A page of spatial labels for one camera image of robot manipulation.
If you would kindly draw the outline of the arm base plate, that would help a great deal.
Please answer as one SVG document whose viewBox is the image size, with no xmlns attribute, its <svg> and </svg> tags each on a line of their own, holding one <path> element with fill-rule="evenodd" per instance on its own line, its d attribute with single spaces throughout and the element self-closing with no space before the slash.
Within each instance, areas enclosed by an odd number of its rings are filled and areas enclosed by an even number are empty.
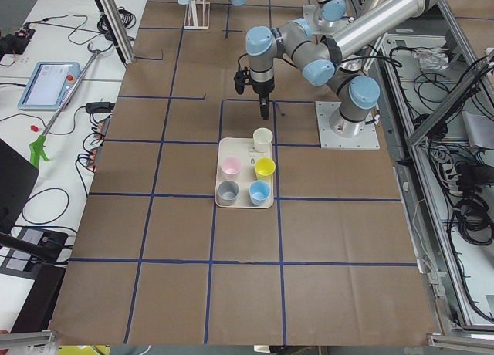
<svg viewBox="0 0 494 355">
<path fill-rule="evenodd" d="M 302 13 L 314 35 L 328 33 L 329 23 L 322 16 L 321 5 L 303 5 Z"/>
<path fill-rule="evenodd" d="M 379 150 L 376 125 L 370 111 L 359 123 L 340 115 L 340 102 L 316 101 L 316 121 L 320 147 L 332 150 Z"/>
</svg>

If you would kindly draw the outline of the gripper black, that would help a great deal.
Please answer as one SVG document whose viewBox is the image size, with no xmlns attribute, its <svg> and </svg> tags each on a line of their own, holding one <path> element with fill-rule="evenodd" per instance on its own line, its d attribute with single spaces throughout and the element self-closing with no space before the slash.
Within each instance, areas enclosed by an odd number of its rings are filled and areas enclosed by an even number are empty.
<svg viewBox="0 0 494 355">
<path fill-rule="evenodd" d="M 234 78 L 235 91 L 242 95 L 245 86 L 252 86 L 255 93 L 259 95 L 259 109 L 263 120 L 269 119 L 270 100 L 269 95 L 275 88 L 274 76 L 270 79 L 262 76 L 261 73 L 251 70 L 249 67 L 238 69 Z"/>
</svg>

